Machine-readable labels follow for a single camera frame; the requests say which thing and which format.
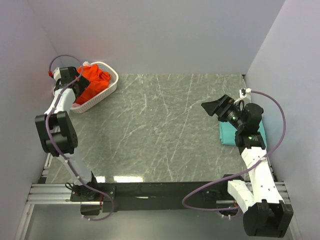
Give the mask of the orange t shirt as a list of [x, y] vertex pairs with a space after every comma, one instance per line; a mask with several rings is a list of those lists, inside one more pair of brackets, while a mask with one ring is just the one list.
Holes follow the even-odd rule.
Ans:
[[86, 78], [90, 84], [76, 99], [75, 103], [78, 105], [83, 105], [100, 92], [107, 89], [112, 79], [111, 75], [107, 71], [101, 70], [97, 64], [92, 66], [84, 66], [82, 76]]

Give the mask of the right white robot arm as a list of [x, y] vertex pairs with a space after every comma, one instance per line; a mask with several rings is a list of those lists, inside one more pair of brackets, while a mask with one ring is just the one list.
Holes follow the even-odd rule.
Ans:
[[248, 236], [283, 238], [294, 210], [280, 195], [267, 159], [267, 148], [259, 132], [264, 110], [255, 103], [244, 107], [228, 95], [201, 105], [209, 116], [230, 123], [236, 130], [235, 144], [243, 159], [251, 187], [239, 179], [229, 179], [219, 187], [222, 198], [234, 198], [243, 212], [243, 227]]

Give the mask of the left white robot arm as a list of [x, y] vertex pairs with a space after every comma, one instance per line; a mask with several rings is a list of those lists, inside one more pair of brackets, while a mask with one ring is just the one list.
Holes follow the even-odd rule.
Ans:
[[55, 80], [54, 98], [48, 110], [35, 117], [35, 125], [44, 152], [60, 160], [72, 177], [65, 186], [77, 198], [94, 201], [99, 198], [97, 180], [85, 166], [78, 151], [78, 136], [69, 113], [77, 98], [89, 86], [84, 67], [58, 67], [49, 75]]

